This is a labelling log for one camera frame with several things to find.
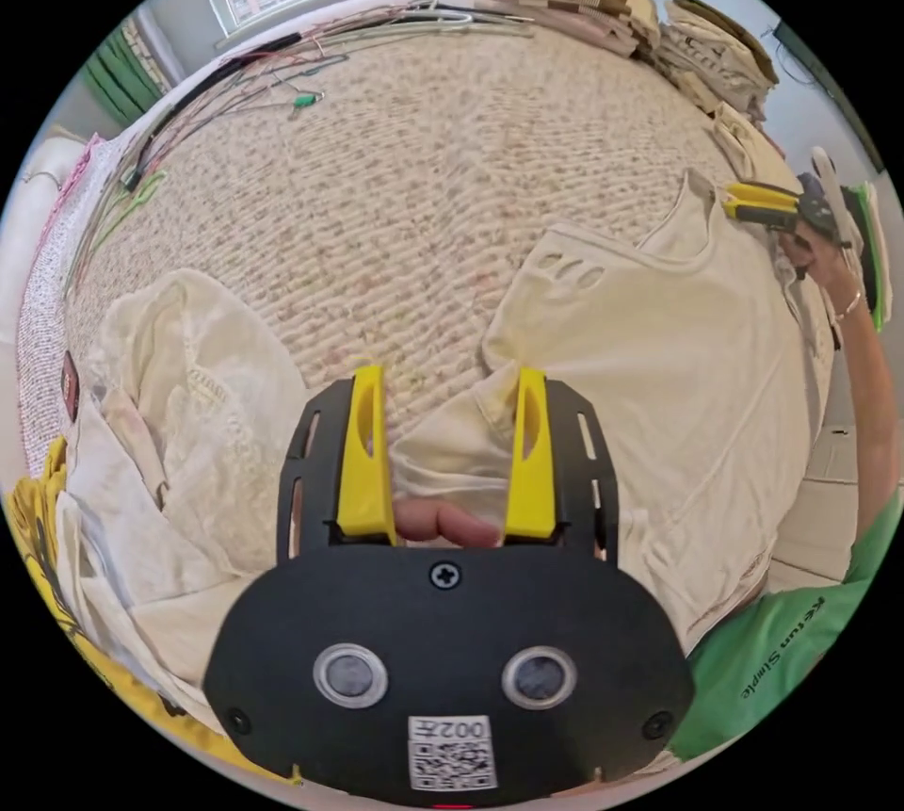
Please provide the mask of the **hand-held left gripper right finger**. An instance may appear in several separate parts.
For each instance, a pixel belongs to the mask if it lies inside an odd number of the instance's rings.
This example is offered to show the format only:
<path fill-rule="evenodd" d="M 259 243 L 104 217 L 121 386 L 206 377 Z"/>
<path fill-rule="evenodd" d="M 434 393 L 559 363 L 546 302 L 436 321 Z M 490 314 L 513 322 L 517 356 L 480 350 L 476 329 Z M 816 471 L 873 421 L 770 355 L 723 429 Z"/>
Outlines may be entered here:
<path fill-rule="evenodd" d="M 520 371 L 504 525 L 506 537 L 551 537 L 557 526 L 545 375 Z"/>

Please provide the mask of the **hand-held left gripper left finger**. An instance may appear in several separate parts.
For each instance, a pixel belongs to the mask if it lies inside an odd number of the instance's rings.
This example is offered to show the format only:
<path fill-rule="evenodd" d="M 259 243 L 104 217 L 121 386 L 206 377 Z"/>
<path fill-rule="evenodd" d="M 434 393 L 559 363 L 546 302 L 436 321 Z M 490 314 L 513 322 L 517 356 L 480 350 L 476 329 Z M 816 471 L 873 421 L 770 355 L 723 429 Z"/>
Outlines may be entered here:
<path fill-rule="evenodd" d="M 379 365 L 353 376 L 336 524 L 344 534 L 396 533 Z"/>

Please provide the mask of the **person's right hand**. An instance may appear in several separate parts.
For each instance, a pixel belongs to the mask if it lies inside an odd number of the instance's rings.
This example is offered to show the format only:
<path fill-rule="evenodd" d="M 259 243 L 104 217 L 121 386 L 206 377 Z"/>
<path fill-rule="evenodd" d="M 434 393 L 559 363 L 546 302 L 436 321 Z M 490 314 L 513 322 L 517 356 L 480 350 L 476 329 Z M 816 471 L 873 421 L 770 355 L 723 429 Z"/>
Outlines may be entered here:
<path fill-rule="evenodd" d="M 861 287 L 839 247 L 804 221 L 794 233 L 779 233 L 779 243 L 795 268 L 802 268 L 825 292 L 836 316 L 860 306 Z"/>

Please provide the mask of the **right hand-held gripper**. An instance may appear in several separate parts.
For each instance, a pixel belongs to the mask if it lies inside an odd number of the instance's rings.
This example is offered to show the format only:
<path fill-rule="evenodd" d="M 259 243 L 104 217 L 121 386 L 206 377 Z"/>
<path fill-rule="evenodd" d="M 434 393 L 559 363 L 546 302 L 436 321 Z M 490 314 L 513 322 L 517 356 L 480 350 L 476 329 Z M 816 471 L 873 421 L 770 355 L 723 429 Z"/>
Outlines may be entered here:
<path fill-rule="evenodd" d="M 758 226 L 783 226 L 777 230 L 782 251 L 795 271 L 796 279 L 807 276 L 812 253 L 808 241 L 798 233 L 803 223 L 817 238 L 831 243 L 840 252 L 848 247 L 843 225 L 831 208 L 821 184 L 812 174 L 804 174 L 803 191 L 793 192 L 759 182 L 731 184 L 731 198 L 722 203 L 725 215 L 737 222 Z"/>

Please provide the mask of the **person's left hand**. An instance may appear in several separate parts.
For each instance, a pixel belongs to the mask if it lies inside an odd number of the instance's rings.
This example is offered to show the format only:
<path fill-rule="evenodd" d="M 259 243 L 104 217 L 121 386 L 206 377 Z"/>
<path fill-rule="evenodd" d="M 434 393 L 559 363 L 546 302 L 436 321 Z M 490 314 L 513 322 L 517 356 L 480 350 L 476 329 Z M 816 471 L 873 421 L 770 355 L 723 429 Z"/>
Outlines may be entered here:
<path fill-rule="evenodd" d="M 394 503 L 395 529 L 405 542 L 443 539 L 462 548 L 492 549 L 500 544 L 498 529 L 448 501 L 403 498 Z"/>

